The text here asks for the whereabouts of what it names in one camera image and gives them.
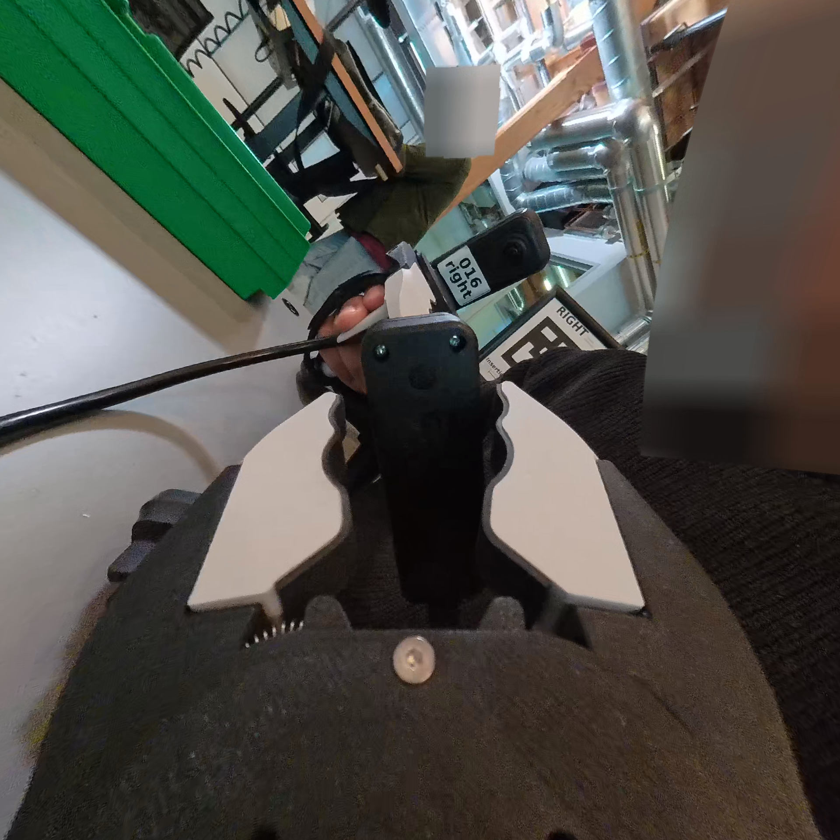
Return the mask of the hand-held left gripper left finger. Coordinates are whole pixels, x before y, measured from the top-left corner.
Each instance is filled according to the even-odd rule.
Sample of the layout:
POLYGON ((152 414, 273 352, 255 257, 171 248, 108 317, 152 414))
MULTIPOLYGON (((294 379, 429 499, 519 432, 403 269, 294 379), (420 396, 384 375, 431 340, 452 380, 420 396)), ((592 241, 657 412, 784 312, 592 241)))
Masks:
POLYGON ((280 589, 350 535, 345 431, 342 398, 326 392, 248 452, 187 599, 192 612, 282 614, 280 589))

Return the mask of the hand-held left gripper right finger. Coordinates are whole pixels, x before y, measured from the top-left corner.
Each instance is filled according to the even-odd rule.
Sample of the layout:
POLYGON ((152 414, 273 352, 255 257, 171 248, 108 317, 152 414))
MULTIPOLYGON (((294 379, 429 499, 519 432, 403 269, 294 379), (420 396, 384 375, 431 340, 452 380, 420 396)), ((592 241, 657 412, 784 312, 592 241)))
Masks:
POLYGON ((512 382, 496 386, 503 463, 482 502, 494 550, 541 590, 530 627, 555 634, 580 609, 645 618, 643 590, 591 447, 512 382))

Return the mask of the black power strip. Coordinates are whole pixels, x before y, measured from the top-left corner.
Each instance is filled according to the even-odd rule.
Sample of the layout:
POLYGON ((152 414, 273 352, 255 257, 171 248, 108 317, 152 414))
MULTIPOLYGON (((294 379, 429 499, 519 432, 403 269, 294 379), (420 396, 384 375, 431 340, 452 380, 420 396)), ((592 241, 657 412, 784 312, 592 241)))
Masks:
POLYGON ((480 588, 476 336, 449 313, 391 318, 366 332, 361 361, 402 594, 452 611, 480 588))

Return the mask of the person's right forearm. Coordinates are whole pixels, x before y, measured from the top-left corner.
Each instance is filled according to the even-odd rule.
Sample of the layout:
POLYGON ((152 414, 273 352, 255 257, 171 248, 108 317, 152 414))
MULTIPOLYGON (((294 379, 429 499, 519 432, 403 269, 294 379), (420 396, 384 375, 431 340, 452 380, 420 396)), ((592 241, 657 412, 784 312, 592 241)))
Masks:
POLYGON ((629 350, 549 350, 515 364, 485 386, 510 382, 564 420, 599 459, 614 463, 635 484, 649 471, 639 450, 647 357, 629 350))

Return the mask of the wood-edged standing desk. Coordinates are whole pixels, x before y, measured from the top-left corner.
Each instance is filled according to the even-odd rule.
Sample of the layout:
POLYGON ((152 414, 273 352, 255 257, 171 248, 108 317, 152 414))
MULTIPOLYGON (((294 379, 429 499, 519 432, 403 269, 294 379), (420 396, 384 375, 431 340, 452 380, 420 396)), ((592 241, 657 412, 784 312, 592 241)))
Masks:
POLYGON ((312 116, 335 149, 369 180, 404 170, 403 135, 369 84, 350 45, 324 29, 307 2, 283 1, 287 56, 298 84, 297 120, 312 116))

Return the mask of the person's right hand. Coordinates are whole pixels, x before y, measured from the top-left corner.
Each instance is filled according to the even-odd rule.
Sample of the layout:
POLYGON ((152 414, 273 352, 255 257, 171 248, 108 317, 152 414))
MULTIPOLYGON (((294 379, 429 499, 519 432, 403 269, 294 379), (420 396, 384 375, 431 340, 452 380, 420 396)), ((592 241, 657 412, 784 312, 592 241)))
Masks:
MULTIPOLYGON (((385 303, 383 285, 368 289, 363 295, 347 300, 334 314, 327 317, 318 335, 329 338, 351 331, 385 303)), ((366 393, 361 362, 361 347, 357 343, 344 343, 320 351, 320 356, 331 373, 350 389, 366 393)))

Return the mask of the silver pipe cluster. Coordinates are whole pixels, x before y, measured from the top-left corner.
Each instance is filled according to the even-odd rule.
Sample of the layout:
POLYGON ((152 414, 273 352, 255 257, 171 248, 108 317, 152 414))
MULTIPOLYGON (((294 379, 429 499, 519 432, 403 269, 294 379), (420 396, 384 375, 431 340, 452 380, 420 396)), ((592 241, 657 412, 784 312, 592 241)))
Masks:
POLYGON ((514 209, 535 213, 608 200, 625 249, 634 315, 618 333, 632 346, 649 333, 669 226, 663 131, 632 5, 594 1, 591 30, 608 102, 558 119, 499 170, 514 209))

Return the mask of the green plastic bin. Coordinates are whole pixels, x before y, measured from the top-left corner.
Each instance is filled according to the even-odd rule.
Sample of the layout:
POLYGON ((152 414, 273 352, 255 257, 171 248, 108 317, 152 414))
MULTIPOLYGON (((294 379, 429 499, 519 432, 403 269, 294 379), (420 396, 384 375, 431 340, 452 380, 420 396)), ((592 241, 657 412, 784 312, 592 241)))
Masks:
POLYGON ((1 7, 2 79, 238 296, 278 298, 309 222, 130 4, 1 7))

